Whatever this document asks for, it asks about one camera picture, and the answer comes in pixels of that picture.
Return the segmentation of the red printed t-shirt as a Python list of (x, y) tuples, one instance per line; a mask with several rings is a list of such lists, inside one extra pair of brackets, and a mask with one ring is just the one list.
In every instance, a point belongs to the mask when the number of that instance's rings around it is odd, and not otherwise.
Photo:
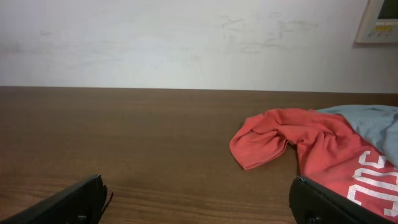
[(229, 148), (243, 169), (252, 169), (296, 147), (299, 171), (315, 176), (396, 175), (397, 165), (364, 140), (338, 114), (273, 109), (245, 120)]

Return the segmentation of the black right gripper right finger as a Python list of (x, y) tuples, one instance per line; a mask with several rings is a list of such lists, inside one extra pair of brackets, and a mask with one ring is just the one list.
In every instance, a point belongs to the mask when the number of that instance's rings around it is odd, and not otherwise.
[(300, 224), (397, 223), (397, 176), (300, 175), (290, 187), (289, 207)]

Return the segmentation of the white wall control panel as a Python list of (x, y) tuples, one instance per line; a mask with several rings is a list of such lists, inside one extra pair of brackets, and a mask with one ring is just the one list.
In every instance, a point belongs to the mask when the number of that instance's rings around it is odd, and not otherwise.
[(369, 0), (355, 42), (360, 44), (396, 44), (397, 0)]

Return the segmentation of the light blue t-shirt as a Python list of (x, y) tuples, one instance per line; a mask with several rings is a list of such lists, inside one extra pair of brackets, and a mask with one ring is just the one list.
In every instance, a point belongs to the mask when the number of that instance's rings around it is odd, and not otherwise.
[(368, 143), (397, 165), (397, 107), (386, 105), (341, 105), (319, 110), (338, 114)]

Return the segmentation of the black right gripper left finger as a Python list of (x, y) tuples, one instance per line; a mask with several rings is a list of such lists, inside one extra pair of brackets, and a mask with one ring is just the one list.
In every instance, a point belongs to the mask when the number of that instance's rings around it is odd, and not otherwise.
[(92, 175), (1, 224), (98, 224), (113, 199), (101, 175)]

